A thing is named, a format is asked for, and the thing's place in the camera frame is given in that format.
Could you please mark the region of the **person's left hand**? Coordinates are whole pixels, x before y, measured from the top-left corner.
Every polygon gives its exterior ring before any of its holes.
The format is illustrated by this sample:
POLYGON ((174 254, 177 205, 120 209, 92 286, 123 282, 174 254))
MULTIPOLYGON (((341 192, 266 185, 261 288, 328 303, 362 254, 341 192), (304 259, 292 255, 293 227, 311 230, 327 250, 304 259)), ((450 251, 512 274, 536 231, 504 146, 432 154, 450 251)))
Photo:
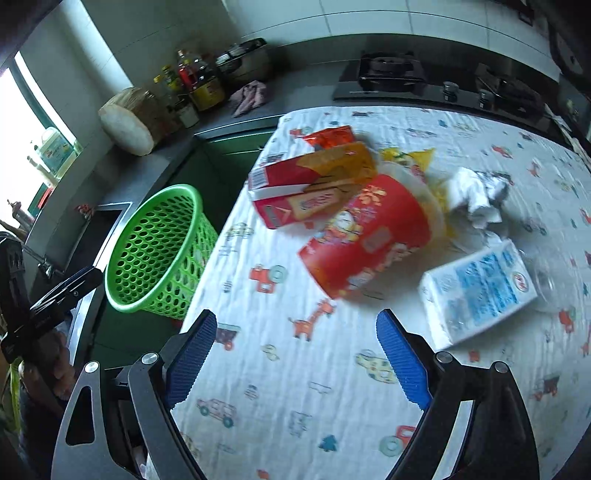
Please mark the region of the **person's left hand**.
POLYGON ((52 330, 38 341, 37 347, 40 352, 33 362, 21 363, 20 380, 35 402, 61 415, 76 382, 66 337, 52 330))

